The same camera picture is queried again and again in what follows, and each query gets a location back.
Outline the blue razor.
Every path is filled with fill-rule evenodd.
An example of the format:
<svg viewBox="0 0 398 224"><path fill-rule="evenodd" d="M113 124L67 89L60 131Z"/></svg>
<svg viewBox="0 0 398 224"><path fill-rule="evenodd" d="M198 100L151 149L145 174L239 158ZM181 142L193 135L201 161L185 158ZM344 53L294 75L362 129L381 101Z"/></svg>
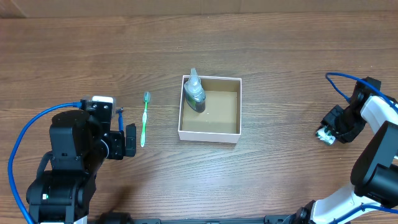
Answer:
<svg viewBox="0 0 398 224"><path fill-rule="evenodd" d="M118 114L118 128L119 128L119 131L124 131L123 111L124 111L124 108L120 108L120 109L116 110L116 113Z"/></svg>

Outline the green white small packet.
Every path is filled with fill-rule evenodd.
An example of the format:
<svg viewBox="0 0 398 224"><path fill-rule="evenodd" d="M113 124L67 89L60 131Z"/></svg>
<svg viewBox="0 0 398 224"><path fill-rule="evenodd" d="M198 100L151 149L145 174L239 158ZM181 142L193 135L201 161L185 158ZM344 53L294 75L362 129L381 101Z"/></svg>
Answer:
<svg viewBox="0 0 398 224"><path fill-rule="evenodd" d="M327 126L320 127L315 132L315 135L319 140L323 141L328 146L331 146L336 140Z"/></svg>

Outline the green toothbrush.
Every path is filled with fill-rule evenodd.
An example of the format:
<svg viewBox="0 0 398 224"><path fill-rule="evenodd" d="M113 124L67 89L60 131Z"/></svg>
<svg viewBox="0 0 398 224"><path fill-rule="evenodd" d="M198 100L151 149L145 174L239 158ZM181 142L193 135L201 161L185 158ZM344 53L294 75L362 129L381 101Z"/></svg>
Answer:
<svg viewBox="0 0 398 224"><path fill-rule="evenodd" d="M150 98L151 98L150 92L146 91L143 97L145 106L144 106L144 112L142 114L142 132L141 132L141 141L140 141L141 147L144 147L146 143L147 107L150 102Z"/></svg>

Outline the clear spray bottle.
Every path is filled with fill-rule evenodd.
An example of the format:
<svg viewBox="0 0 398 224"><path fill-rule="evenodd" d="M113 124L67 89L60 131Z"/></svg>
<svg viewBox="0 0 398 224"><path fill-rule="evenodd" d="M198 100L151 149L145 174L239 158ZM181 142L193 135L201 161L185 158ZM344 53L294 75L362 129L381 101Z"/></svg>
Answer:
<svg viewBox="0 0 398 224"><path fill-rule="evenodd" d="M205 110L206 94L201 85L201 79L197 74L196 68L190 69L190 76L184 83L185 101L197 113Z"/></svg>

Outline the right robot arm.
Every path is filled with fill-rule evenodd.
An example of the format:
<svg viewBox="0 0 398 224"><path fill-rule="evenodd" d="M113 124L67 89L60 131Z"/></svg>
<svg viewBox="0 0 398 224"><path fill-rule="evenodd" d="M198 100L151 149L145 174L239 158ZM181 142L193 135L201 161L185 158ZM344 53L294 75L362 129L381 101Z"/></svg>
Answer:
<svg viewBox="0 0 398 224"><path fill-rule="evenodd" d="M351 171L350 183L327 198L313 200L284 223L349 223L368 212L397 213L397 101L380 91L381 82L355 78L346 108L336 105L316 131L319 140L352 142L369 125L374 133Z"/></svg>

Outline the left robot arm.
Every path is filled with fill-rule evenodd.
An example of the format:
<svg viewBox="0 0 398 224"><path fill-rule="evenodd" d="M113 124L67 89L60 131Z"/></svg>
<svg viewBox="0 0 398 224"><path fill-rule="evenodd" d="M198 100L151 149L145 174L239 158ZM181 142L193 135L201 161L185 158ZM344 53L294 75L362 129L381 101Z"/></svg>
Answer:
<svg viewBox="0 0 398 224"><path fill-rule="evenodd" d="M103 161L135 156L135 124L112 131L110 122L106 111L70 110L52 118L52 149L26 193L34 223L75 223L87 217Z"/></svg>

